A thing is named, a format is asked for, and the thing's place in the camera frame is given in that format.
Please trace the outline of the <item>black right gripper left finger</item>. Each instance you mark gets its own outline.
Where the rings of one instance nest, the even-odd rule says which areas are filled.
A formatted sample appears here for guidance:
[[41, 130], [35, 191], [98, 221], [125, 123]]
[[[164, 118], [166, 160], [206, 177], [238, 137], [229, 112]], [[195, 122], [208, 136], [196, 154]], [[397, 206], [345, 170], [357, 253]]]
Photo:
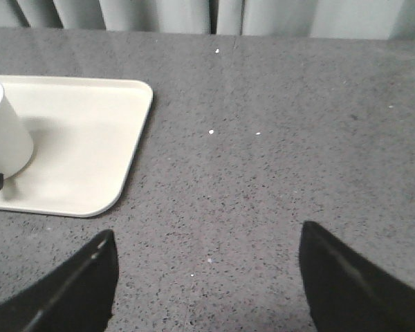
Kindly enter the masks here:
[[0, 304], [0, 331], [105, 331], [118, 284], [113, 230], [99, 232], [44, 278]]

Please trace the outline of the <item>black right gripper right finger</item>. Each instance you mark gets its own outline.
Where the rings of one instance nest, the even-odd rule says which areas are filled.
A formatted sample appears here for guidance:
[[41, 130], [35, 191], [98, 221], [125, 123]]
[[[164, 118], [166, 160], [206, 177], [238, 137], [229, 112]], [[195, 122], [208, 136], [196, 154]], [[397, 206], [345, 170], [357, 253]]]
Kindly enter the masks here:
[[299, 268], [318, 331], [415, 331], [415, 289], [317, 222], [302, 225]]

